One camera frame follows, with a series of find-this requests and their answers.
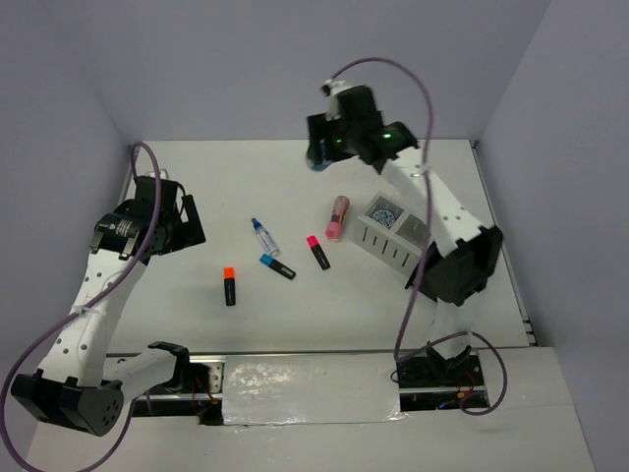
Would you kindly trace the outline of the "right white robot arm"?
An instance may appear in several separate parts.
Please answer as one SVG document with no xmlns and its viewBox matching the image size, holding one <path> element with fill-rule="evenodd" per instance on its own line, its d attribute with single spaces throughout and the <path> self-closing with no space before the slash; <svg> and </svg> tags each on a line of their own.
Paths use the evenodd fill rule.
<svg viewBox="0 0 629 472">
<path fill-rule="evenodd" d="M 458 201 L 425 161 L 429 144 L 420 142 L 401 122 L 387 124 L 372 89 L 330 79 L 322 87 L 325 112 L 307 119 L 306 162 L 322 171 L 358 157 L 391 184 L 407 207 L 426 211 L 422 256 L 408 283 L 437 307 L 426 346 L 429 377 L 450 384 L 471 352 L 472 303 L 494 274 L 503 241 L 501 230 L 483 225 Z"/>
</svg>

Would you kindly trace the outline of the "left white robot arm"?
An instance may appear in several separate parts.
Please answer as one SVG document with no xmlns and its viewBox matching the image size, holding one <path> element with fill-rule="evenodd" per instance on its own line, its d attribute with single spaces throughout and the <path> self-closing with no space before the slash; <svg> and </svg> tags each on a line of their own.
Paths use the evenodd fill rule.
<svg viewBox="0 0 629 472">
<path fill-rule="evenodd" d="M 146 391 L 160 385 L 172 392 L 186 389 L 193 369 L 184 346 L 154 341 L 111 368 L 105 359 L 150 259 L 204 241 L 195 201 L 181 183 L 139 177 L 134 196 L 95 224 L 72 319 L 35 373 L 15 377 L 12 396 L 40 422 L 103 437 L 124 405 Z"/>
</svg>

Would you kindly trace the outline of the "blue splash-label round jar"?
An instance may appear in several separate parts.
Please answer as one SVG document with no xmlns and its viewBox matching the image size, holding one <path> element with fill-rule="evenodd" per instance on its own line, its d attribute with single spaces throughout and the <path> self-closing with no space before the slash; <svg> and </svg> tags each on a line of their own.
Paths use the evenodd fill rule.
<svg viewBox="0 0 629 472">
<path fill-rule="evenodd" d="M 325 160 L 316 162 L 313 159 L 310 159 L 309 157 L 306 158 L 306 164 L 309 167 L 309 169 L 314 172 L 322 172 L 329 166 L 329 163 Z"/>
</svg>

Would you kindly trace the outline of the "pink cap crayon tube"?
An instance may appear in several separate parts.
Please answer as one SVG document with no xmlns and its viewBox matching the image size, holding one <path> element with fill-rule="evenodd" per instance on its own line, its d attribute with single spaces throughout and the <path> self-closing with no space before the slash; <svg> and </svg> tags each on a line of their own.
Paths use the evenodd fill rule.
<svg viewBox="0 0 629 472">
<path fill-rule="evenodd" d="M 350 204 L 350 199 L 346 196 L 338 196 L 335 199 L 330 218 L 325 228 L 325 236 L 329 241 L 337 242 L 341 239 L 345 217 Z"/>
</svg>

